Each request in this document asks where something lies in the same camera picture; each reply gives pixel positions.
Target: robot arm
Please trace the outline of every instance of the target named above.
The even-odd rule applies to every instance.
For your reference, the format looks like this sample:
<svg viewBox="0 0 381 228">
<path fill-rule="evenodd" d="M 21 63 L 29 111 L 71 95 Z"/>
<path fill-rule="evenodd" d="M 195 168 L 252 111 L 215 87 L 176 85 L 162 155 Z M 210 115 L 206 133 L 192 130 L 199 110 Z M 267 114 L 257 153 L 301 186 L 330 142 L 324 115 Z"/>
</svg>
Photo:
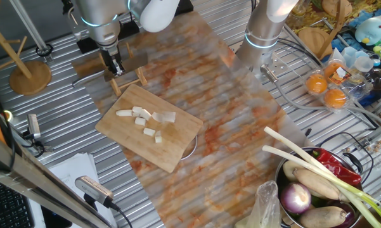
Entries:
<svg viewBox="0 0 381 228">
<path fill-rule="evenodd" d="M 146 31 L 159 32 L 172 21 L 179 0 L 76 0 L 76 3 L 106 66 L 115 75 L 122 75 L 125 71 L 117 47 L 118 16 L 131 11 Z"/>
</svg>

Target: plastic bag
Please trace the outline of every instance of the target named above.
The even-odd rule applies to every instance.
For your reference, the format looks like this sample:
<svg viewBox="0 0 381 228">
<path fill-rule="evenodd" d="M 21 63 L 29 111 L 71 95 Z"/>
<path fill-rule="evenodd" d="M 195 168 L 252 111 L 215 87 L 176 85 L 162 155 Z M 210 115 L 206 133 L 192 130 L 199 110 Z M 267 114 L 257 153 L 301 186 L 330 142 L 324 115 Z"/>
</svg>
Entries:
<svg viewBox="0 0 381 228">
<path fill-rule="evenodd" d="M 258 187 L 251 214 L 237 222 L 235 228 L 273 228 L 280 227 L 280 222 L 278 186 L 270 180 Z"/>
</svg>

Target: orange egg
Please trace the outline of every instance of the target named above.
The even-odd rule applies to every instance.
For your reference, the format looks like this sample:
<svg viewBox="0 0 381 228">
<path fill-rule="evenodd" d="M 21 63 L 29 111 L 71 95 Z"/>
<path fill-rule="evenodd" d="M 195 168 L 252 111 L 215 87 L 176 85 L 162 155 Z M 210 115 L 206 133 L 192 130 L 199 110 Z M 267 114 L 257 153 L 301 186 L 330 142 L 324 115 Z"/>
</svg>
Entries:
<svg viewBox="0 0 381 228">
<path fill-rule="evenodd" d="M 306 80 L 306 87 L 309 92 L 322 93 L 327 89 L 327 81 L 320 74 L 310 75 Z"/>
<path fill-rule="evenodd" d="M 324 102 L 329 108 L 342 108 L 347 102 L 347 97 L 339 89 L 330 89 L 324 95 Z"/>
<path fill-rule="evenodd" d="M 326 78 L 329 78 L 338 68 L 343 68 L 343 64 L 341 63 L 330 63 L 325 69 L 324 69 L 324 76 Z"/>
</svg>

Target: blue plush toy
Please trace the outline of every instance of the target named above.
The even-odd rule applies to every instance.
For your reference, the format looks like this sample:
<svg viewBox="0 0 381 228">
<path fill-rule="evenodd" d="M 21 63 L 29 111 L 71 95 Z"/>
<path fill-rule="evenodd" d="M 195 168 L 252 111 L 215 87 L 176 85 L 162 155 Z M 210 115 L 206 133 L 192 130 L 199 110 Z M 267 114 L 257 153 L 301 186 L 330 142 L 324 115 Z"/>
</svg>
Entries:
<svg viewBox="0 0 381 228">
<path fill-rule="evenodd" d="M 369 18 L 358 26 L 355 38 L 367 46 L 376 44 L 381 39 L 381 20 Z"/>
</svg>

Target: keyboard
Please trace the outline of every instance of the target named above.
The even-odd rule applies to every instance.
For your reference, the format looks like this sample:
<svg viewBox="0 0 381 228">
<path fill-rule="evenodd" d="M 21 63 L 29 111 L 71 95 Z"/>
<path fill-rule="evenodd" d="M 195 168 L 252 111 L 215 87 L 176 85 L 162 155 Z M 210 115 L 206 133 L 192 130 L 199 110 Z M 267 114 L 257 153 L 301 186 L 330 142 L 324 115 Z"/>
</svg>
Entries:
<svg viewBox="0 0 381 228">
<path fill-rule="evenodd" d="M 26 197 L 0 184 L 0 228 L 33 228 Z"/>
</svg>

